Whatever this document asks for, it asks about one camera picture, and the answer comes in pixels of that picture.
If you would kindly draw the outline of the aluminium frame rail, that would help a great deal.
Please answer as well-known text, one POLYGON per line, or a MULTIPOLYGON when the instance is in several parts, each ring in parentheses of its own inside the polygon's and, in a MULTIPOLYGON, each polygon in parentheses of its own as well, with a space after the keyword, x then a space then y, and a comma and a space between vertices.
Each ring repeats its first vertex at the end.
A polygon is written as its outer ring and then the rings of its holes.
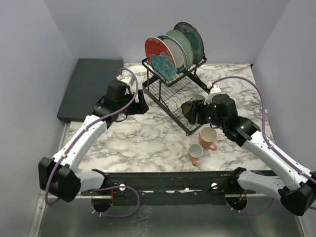
MULTIPOLYGON (((252 170, 251 172, 260 176, 277 177, 271 170, 252 170)), ((114 204, 114 191, 116 189, 126 191, 131 188, 124 184, 111 187, 105 186, 97 190, 80 192, 73 200, 79 197, 90 198, 93 212, 99 216, 107 216, 108 210, 111 205, 114 204)), ((58 200, 58 198, 52 194, 49 194, 48 199, 45 199, 45 192, 43 190, 42 192, 43 200, 47 205, 51 205, 55 200, 58 200)), ((248 212, 247 209, 249 207, 258 207, 261 205, 263 198, 263 194, 249 190, 247 194, 243 195, 241 193, 238 197, 227 196, 224 205, 197 204, 197 206, 210 205, 212 207, 226 207, 227 210, 221 214, 216 214, 214 210, 211 210, 209 215, 216 220, 219 220, 221 217, 226 218, 227 221, 224 226, 227 230, 231 231, 235 237, 239 236, 242 231, 245 231, 248 237, 302 237, 304 235, 299 218, 295 215, 285 214, 283 211, 280 211, 275 199, 272 199, 269 206, 264 210, 248 212)), ((133 205, 136 208, 142 206, 139 200, 133 205)))

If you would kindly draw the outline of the black mounting rail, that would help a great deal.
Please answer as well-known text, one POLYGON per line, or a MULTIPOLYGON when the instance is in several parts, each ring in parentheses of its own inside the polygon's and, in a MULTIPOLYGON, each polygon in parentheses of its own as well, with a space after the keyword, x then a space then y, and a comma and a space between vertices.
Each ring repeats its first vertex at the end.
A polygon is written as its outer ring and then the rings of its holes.
POLYGON ((115 205, 224 205, 242 188, 230 171, 109 173, 105 186, 124 184, 130 190, 114 191, 115 205))

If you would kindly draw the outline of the blue glazed floral plate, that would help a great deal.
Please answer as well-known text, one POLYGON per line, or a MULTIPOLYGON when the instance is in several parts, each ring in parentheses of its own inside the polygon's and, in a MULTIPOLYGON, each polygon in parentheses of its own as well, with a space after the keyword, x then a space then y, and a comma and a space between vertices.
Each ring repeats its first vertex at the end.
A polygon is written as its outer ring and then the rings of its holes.
POLYGON ((193 64, 199 64, 204 56, 204 44, 197 29, 187 22, 179 22, 173 29, 181 32, 188 39, 193 50, 193 64))

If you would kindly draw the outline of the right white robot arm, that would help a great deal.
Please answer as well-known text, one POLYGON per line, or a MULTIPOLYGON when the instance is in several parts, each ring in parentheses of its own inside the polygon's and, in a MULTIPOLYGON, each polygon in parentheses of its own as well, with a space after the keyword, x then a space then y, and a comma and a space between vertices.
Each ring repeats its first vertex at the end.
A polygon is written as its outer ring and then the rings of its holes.
POLYGON ((260 176, 238 168, 227 181, 230 192, 237 194, 244 189, 265 194, 297 216, 304 215, 314 203, 316 173, 271 142, 252 120, 239 116, 229 95, 217 94, 209 104, 204 100, 187 101, 181 110, 190 124, 208 123, 222 129, 229 140, 253 153, 277 175, 276 178, 260 176))

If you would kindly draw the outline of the dark grey flat box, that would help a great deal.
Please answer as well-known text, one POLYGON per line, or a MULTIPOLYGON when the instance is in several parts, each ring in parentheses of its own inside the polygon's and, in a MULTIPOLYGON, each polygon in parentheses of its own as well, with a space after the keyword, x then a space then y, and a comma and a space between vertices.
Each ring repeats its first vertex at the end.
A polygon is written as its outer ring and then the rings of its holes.
POLYGON ((57 118, 84 121, 91 106, 107 92, 109 83, 124 66, 123 59, 79 58, 61 102, 57 118))

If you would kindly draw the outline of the white bowl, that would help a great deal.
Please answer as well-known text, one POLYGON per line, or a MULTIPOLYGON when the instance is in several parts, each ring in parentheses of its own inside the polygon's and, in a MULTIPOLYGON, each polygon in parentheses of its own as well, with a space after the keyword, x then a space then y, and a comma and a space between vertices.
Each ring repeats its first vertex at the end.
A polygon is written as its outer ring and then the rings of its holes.
POLYGON ((208 93, 205 91, 202 91, 202 92, 196 94, 194 99, 195 100, 205 100, 207 97, 208 97, 208 93))

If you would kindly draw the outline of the printed salmon coffee mug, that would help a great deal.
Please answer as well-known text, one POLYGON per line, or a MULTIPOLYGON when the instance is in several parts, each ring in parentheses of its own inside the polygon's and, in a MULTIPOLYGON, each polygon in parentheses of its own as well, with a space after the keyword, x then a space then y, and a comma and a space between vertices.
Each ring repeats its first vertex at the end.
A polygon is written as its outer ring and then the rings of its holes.
POLYGON ((188 155, 193 166, 196 166, 197 159, 203 154, 203 147, 200 144, 191 144, 188 148, 188 155))

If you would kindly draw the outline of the orange plate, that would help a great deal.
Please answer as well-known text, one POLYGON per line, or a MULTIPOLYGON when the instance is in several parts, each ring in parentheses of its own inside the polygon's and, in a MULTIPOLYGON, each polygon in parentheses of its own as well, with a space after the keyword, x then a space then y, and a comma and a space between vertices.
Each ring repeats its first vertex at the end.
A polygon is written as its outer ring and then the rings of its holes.
POLYGON ((166 35, 178 41, 184 49, 187 58, 186 70, 188 70, 192 66, 194 60, 194 54, 189 40, 178 30, 170 30, 166 33, 166 35))

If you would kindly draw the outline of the dark bowl beige inside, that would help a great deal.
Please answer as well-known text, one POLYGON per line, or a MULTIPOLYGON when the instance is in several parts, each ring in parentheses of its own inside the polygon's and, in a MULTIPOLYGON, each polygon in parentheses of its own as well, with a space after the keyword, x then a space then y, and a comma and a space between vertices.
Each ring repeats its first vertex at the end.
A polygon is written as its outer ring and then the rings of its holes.
POLYGON ((190 100, 181 105, 181 110, 184 115, 192 115, 197 112, 198 100, 190 100))

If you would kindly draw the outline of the red plate teal flower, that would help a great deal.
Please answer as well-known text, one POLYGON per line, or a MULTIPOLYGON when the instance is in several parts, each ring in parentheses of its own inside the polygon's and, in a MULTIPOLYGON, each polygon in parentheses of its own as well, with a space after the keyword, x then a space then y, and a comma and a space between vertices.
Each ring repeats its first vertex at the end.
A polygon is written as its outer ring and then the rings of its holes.
POLYGON ((145 54, 153 70, 163 79, 172 80, 176 76, 176 64, 168 46, 157 37, 145 41, 145 54))

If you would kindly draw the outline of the plain pink mug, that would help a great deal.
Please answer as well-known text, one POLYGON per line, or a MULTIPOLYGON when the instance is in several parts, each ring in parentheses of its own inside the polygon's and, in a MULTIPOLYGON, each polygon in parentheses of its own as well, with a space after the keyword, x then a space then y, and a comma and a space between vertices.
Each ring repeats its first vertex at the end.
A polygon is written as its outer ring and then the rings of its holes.
POLYGON ((217 132, 211 127, 204 127, 199 132, 198 142, 203 148, 207 148, 212 151, 217 150, 217 145, 215 144, 216 139, 217 132))

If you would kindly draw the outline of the teal patterned bottom plate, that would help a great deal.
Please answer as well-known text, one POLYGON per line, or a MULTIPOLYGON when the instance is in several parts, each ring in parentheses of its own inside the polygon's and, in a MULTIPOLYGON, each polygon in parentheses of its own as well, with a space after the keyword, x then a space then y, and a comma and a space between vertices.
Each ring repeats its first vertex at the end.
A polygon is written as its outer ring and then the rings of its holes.
POLYGON ((187 66, 187 56, 179 37, 173 35, 159 35, 158 38, 163 41, 172 53, 177 73, 182 73, 187 66))

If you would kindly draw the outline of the black wire dish rack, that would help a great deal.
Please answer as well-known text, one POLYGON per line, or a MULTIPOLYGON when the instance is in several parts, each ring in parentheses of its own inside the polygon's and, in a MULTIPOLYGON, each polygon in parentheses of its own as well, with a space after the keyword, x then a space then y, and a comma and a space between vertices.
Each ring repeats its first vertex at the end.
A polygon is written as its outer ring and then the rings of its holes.
POLYGON ((197 75, 198 68, 206 61, 207 58, 204 55, 198 64, 193 64, 187 71, 177 74, 171 81, 160 77, 147 58, 141 61, 147 70, 147 79, 142 83, 144 93, 163 109, 187 136, 195 133, 201 126, 189 124, 182 113, 181 106, 183 103, 193 100, 199 92, 209 92, 207 85, 197 75))

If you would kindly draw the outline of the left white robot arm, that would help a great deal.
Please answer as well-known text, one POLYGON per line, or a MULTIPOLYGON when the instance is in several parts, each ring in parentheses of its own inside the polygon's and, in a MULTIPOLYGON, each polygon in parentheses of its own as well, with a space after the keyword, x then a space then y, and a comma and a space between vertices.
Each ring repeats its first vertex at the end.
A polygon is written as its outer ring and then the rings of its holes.
POLYGON ((148 111, 143 91, 136 77, 118 77, 110 82, 104 95, 88 111, 79 130, 69 142, 51 158, 38 164, 39 185, 45 192, 65 202, 78 193, 94 190, 99 195, 109 191, 107 174, 93 170, 82 174, 77 168, 94 142, 116 122, 120 114, 142 115, 148 111))

